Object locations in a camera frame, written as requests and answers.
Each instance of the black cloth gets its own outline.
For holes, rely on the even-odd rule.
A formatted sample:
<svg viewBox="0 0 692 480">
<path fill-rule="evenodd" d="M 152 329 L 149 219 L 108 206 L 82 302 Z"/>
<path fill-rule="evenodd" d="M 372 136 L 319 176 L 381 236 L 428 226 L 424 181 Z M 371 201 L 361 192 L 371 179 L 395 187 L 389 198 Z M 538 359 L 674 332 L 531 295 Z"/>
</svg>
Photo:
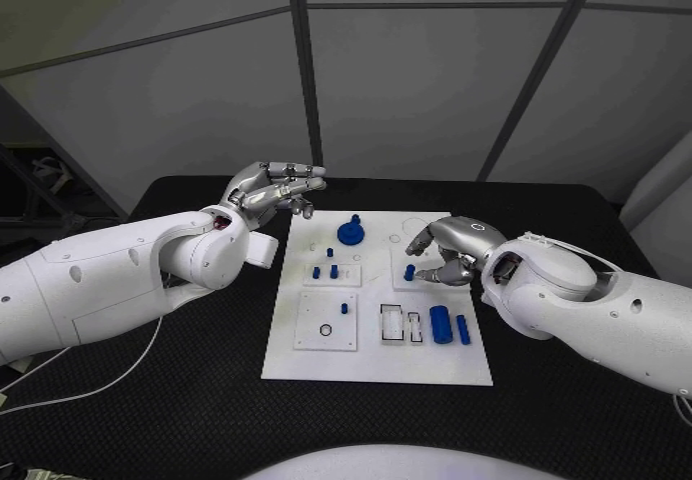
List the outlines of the black cloth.
<svg viewBox="0 0 692 480">
<path fill-rule="evenodd" d="M 133 221 L 216 203 L 228 177 L 155 182 Z M 599 193 L 578 185 L 330 179 L 325 210 L 451 211 L 558 238 L 645 275 L 655 271 Z M 692 430 L 671 396 L 537 341 L 473 299 L 493 387 L 261 380 L 290 215 L 261 230 L 270 271 L 165 318 L 149 357 L 103 394 L 0 417 L 0 458 L 95 479 L 240 478 L 312 451 L 362 443 L 476 452 L 568 479 L 689 479 Z M 155 323 L 77 348 L 10 406 L 78 394 L 129 368 Z"/>
</svg>

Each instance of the black table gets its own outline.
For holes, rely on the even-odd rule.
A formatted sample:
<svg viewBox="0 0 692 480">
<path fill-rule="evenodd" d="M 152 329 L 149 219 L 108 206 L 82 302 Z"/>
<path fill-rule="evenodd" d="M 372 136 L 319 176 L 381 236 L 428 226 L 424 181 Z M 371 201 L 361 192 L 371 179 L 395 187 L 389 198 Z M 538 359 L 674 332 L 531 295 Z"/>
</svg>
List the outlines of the black table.
<svg viewBox="0 0 692 480">
<path fill-rule="evenodd" d="M 228 177 L 155 182 L 133 221 L 216 203 Z M 451 211 L 574 243 L 655 271 L 606 200 L 578 185 L 329 180 L 319 209 Z M 0 458 L 88 478 L 238 478 L 286 458 L 361 443 L 466 450 L 574 479 L 692 477 L 692 430 L 669 395 L 519 335 L 473 299 L 495 387 L 261 380 L 289 235 L 270 271 L 166 319 L 143 364 L 107 392 L 0 417 Z M 71 351 L 16 388 L 10 406 L 82 393 L 129 368 L 155 324 Z"/>
</svg>

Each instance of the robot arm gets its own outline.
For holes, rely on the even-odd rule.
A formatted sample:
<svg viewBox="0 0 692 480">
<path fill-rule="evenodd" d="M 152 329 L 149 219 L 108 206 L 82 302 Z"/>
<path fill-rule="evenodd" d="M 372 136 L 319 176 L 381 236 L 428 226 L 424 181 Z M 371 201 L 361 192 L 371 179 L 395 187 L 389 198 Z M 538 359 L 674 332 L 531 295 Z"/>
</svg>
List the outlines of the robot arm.
<svg viewBox="0 0 692 480">
<path fill-rule="evenodd" d="M 538 340 L 558 337 L 588 360 L 692 398 L 692 289 L 610 263 L 616 271 L 597 273 L 577 247 L 531 233 L 505 241 L 498 230 L 464 217 L 431 223 L 410 255 L 420 255 L 433 239 L 447 263 L 417 272 L 418 278 L 460 285 L 479 271 L 483 302 L 519 333 Z"/>
<path fill-rule="evenodd" d="M 271 267 L 278 242 L 254 230 L 326 187 L 323 168 L 255 163 L 218 205 L 77 235 L 0 269 L 0 365 L 127 332 L 225 288 L 245 262 Z M 189 283 L 163 288 L 162 272 Z"/>
</svg>

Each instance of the circular hole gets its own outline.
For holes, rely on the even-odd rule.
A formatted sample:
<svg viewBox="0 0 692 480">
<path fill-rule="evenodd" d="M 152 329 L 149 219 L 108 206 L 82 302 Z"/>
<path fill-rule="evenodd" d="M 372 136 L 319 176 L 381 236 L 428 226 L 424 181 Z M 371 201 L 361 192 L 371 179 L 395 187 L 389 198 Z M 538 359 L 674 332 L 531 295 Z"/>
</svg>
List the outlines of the circular hole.
<svg viewBox="0 0 692 480">
<path fill-rule="evenodd" d="M 640 313 L 643 306 L 645 306 L 645 305 L 643 305 L 643 303 L 642 303 L 642 300 L 637 298 L 637 299 L 632 302 L 632 305 L 630 305 L 632 313 Z"/>
</svg>

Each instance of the robotic hand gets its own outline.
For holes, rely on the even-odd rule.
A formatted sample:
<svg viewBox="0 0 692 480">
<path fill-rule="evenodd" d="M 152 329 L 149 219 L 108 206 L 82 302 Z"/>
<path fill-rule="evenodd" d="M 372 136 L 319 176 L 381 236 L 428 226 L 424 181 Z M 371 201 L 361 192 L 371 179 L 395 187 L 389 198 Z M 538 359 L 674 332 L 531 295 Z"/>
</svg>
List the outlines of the robotic hand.
<svg viewBox="0 0 692 480">
<path fill-rule="evenodd" d="M 254 232 L 277 208 L 304 218 L 302 194 L 325 168 L 255 163 L 218 205 L 75 235 L 0 269 L 0 365 L 127 332 L 227 287 L 245 262 L 271 267 L 278 241 Z M 165 289 L 162 271 L 188 281 Z"/>
<path fill-rule="evenodd" d="M 483 302 L 531 338 L 557 336 L 593 362 L 692 398 L 692 289 L 635 273 L 578 247 L 526 233 L 506 241 L 477 220 L 446 217 L 411 242 L 421 255 L 433 240 L 446 264 L 418 279 L 466 285 L 480 272 Z M 610 268 L 594 272 L 575 253 Z"/>
</svg>

